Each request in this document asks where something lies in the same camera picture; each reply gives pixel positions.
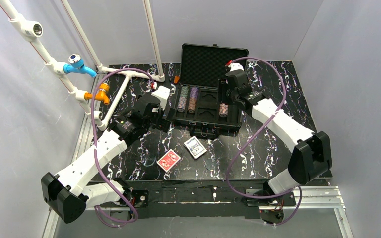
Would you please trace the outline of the orange poker chip stack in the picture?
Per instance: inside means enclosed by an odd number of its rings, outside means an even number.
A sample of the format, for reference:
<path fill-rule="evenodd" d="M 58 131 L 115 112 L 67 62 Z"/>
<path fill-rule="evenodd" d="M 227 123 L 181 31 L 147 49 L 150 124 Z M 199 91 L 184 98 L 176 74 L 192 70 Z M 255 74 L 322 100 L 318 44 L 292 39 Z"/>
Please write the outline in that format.
<path fill-rule="evenodd" d="M 228 115 L 228 105 L 225 103 L 221 103 L 219 105 L 219 116 L 224 118 Z"/>

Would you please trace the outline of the green poker chip stack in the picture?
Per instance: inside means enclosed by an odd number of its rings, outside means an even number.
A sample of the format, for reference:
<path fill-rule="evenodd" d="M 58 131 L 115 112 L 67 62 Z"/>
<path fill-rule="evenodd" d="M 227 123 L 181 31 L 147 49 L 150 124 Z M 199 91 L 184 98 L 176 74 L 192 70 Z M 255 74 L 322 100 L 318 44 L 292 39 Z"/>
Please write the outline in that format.
<path fill-rule="evenodd" d="M 187 98 L 188 98 L 189 88 L 186 86 L 183 86 L 181 88 L 179 99 L 178 99 L 178 105 L 177 105 L 177 111 L 178 112 L 184 112 L 186 108 Z"/>

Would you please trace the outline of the blue playing card deck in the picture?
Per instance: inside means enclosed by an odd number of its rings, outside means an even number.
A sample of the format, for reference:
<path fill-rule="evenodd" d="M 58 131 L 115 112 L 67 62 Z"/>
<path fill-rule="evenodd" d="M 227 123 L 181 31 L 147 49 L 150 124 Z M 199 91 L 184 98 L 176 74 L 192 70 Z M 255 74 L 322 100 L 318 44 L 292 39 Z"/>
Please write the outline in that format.
<path fill-rule="evenodd" d="M 207 152 L 207 149 L 203 146 L 203 144 L 199 141 L 199 139 L 196 136 L 193 136 L 187 141 L 185 141 L 184 146 L 187 148 L 187 150 L 190 152 L 194 159 L 198 159 Z"/>

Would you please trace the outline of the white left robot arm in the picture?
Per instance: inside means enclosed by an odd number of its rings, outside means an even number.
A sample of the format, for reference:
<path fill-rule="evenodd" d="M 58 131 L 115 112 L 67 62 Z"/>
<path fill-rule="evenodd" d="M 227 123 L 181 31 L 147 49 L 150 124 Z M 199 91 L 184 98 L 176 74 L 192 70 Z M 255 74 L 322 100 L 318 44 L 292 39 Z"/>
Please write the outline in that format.
<path fill-rule="evenodd" d="M 56 174 L 46 173 L 41 178 L 44 201 L 66 223 L 79 218 L 93 206 L 124 200 L 124 188 L 115 180 L 89 185 L 113 158 L 143 138 L 151 128 L 167 132 L 173 112 L 164 118 L 169 93 L 138 97 L 135 105 L 119 115 L 89 149 L 73 163 Z"/>

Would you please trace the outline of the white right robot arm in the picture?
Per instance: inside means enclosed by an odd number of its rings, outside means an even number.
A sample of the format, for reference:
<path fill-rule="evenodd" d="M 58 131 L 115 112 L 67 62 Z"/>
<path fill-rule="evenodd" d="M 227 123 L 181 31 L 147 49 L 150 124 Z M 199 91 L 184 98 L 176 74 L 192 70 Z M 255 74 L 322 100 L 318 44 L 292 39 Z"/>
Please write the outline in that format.
<path fill-rule="evenodd" d="M 263 184 L 261 196 L 252 199 L 272 199 L 282 196 L 299 185 L 305 185 L 332 167 L 329 136 L 313 132 L 296 122 L 264 93 L 254 91 L 246 73 L 231 70 L 218 81 L 219 103 L 237 106 L 267 127 L 291 152 L 285 170 Z"/>

